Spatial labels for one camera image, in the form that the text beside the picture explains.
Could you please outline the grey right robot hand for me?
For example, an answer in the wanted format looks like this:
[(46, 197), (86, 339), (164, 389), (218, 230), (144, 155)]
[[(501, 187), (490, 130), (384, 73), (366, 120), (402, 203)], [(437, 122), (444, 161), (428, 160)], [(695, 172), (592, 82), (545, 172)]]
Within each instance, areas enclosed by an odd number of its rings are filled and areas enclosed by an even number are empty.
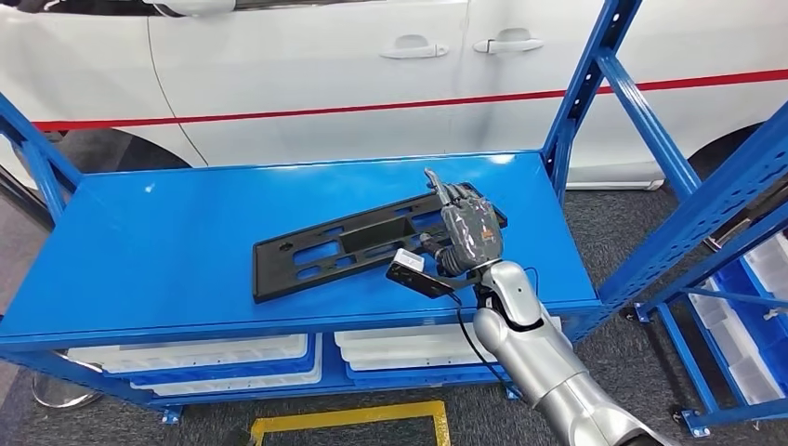
[(466, 183), (444, 183), (430, 168), (424, 170), (428, 186), (441, 203), (449, 245), (424, 232), (420, 243), (447, 277), (457, 277), (501, 258), (503, 239), (493, 205)]

